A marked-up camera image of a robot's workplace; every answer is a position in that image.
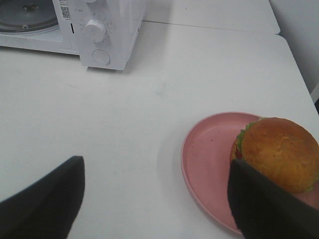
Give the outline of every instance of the plate rim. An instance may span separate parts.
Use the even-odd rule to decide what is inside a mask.
[[[185,143],[186,143],[186,140],[188,139],[189,135],[192,133],[192,131],[194,130],[195,127],[197,127],[200,123],[202,123],[203,121],[205,121],[206,119],[208,118],[212,118],[212,117],[215,117],[215,116],[218,116],[218,115],[225,115],[225,114],[241,114],[241,115],[249,115],[249,116],[255,116],[255,117],[258,117],[260,118],[261,116],[259,115],[256,115],[256,114],[252,114],[252,113],[247,113],[247,112],[235,112],[235,111],[229,111],[229,112],[219,112],[219,113],[215,113],[215,114],[212,114],[212,115],[209,115],[209,116],[206,116],[204,118],[202,118],[201,120],[199,120],[198,122],[196,122],[192,127],[191,129],[187,132],[186,136],[184,137],[184,140],[183,140],[183,144],[182,144],[182,147],[181,147],[181,170],[182,170],[182,174],[183,174],[183,178],[184,178],[184,182],[187,186],[187,189],[191,195],[191,197],[194,199],[194,201],[199,204],[199,206],[201,207],[201,209],[206,213],[208,214],[210,217],[212,217],[213,219],[215,219],[218,223],[220,223],[221,225],[223,225],[225,228],[231,230],[232,232],[238,234],[238,235],[242,235],[241,231],[239,229],[234,229],[228,225],[226,225],[225,223],[223,223],[222,221],[220,221],[216,216],[214,216],[204,205],[203,203],[199,200],[199,198],[196,196],[195,192],[193,191],[191,185],[190,185],[190,182],[186,176],[186,172],[185,172],[185,167],[184,167],[184,147],[185,147]]]

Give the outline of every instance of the pink plate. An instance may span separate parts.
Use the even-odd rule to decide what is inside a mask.
[[[227,200],[230,148],[241,129],[259,117],[247,113],[220,113],[198,122],[187,134],[181,152],[185,183],[202,209],[228,229],[239,233]],[[319,209],[319,184],[297,195]]]

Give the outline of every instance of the qr code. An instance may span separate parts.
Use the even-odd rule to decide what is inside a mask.
[[[70,11],[69,11],[69,8],[67,6],[62,6],[61,10],[62,10],[63,18],[71,19]]]

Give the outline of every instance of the microwave glass window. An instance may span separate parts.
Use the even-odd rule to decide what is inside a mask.
[[[58,25],[52,0],[0,0],[0,31],[26,32]]]

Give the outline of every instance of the sticker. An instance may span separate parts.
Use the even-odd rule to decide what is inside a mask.
[[[61,12],[64,20],[71,20],[69,6],[66,0],[60,0]]]

